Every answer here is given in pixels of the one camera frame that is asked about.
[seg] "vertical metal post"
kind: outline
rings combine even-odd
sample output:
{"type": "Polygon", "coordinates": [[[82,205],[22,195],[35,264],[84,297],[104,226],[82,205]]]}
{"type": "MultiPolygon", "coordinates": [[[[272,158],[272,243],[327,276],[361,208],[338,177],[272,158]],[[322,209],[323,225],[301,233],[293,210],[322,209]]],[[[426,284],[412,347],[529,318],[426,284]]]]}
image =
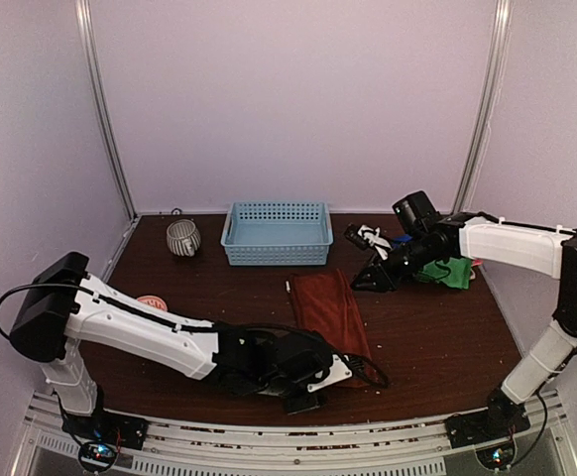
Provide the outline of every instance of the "vertical metal post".
{"type": "Polygon", "coordinates": [[[112,168],[117,190],[121,195],[124,208],[130,220],[134,220],[137,216],[130,189],[123,173],[121,160],[119,159],[119,151],[114,139],[112,131],[112,124],[110,122],[110,115],[106,98],[103,93],[103,83],[101,81],[101,71],[99,69],[99,60],[97,58],[97,49],[94,43],[94,32],[92,29],[92,20],[90,17],[90,1],[76,0],[77,8],[77,24],[79,26],[79,33],[81,41],[83,42],[83,49],[86,54],[88,65],[88,72],[90,74],[90,84],[92,86],[92,93],[94,95],[94,102],[97,110],[97,118],[99,120],[99,127],[101,128],[101,135],[112,168]]]}
{"type": "Polygon", "coordinates": [[[503,64],[507,51],[507,41],[509,37],[509,22],[512,9],[512,0],[498,0],[496,5],[496,21],[491,38],[489,49],[489,60],[487,62],[487,73],[483,94],[478,109],[478,117],[474,127],[474,134],[469,146],[469,154],[463,176],[460,180],[456,200],[454,201],[453,212],[462,211],[468,205],[471,198],[472,188],[475,185],[476,174],[480,166],[480,161],[485,152],[485,145],[489,131],[489,121],[491,113],[500,91],[499,82],[503,72],[503,64]]]}

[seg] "white wall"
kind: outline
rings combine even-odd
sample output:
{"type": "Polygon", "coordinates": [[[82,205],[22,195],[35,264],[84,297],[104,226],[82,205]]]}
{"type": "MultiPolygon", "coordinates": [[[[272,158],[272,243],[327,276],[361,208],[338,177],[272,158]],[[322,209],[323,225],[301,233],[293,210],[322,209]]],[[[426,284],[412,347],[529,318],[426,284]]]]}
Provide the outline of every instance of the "white wall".
{"type": "MultiPolygon", "coordinates": [[[[0,0],[0,295],[73,249],[102,271],[126,227],[111,177],[74,2],[0,0]]],[[[0,475],[40,374],[0,337],[0,475]]]]}
{"type": "MultiPolygon", "coordinates": [[[[577,226],[577,2],[516,2],[502,96],[473,209],[512,219],[577,226]]],[[[522,348],[556,304],[557,284],[487,265],[522,348]]],[[[558,379],[577,433],[577,358],[558,379]]]]}
{"type": "Polygon", "coordinates": [[[106,97],[141,211],[319,199],[451,208],[495,1],[94,0],[106,97]]]}

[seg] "blue basket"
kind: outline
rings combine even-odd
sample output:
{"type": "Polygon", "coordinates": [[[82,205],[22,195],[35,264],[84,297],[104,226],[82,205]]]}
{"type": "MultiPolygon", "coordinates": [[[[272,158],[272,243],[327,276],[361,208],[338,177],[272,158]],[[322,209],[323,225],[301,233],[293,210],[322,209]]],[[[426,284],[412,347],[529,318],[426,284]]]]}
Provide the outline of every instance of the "blue basket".
{"type": "Polygon", "coordinates": [[[319,202],[234,203],[220,243],[231,266],[325,265],[332,244],[328,206],[319,202]]]}

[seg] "folded red towel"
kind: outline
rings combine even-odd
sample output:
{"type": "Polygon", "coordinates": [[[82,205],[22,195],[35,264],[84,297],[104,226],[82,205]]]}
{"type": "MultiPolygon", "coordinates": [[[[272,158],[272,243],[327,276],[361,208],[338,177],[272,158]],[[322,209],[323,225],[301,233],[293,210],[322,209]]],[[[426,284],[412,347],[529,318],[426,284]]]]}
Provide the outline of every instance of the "folded red towel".
{"type": "MultiPolygon", "coordinates": [[[[371,358],[359,307],[348,280],[340,270],[317,275],[292,275],[289,284],[298,327],[319,332],[344,354],[371,358]]],[[[339,385],[357,388],[367,384],[352,379],[339,385]]]]}

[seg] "wooden tabletop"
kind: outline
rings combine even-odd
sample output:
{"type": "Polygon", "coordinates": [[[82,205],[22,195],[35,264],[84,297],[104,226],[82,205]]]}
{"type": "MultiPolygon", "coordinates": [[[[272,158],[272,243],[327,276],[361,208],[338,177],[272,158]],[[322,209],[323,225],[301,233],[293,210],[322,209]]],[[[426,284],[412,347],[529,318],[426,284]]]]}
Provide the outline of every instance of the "wooden tabletop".
{"type": "MultiPolygon", "coordinates": [[[[157,295],[170,311],[227,322],[294,324],[285,280],[291,273],[341,269],[352,280],[368,258],[343,238],[350,222],[401,234],[393,215],[332,215],[335,242],[326,267],[230,267],[220,233],[224,215],[194,215],[200,252],[178,258],[166,229],[181,216],[143,217],[110,285],[132,297],[157,295]]],[[[507,325],[478,274],[468,291],[409,284],[394,293],[355,292],[373,359],[387,390],[330,388],[319,410],[286,416],[273,397],[235,398],[177,371],[125,352],[82,342],[81,354],[111,410],[191,421],[250,425],[340,424],[463,412],[487,395],[519,361],[507,325]]]]}

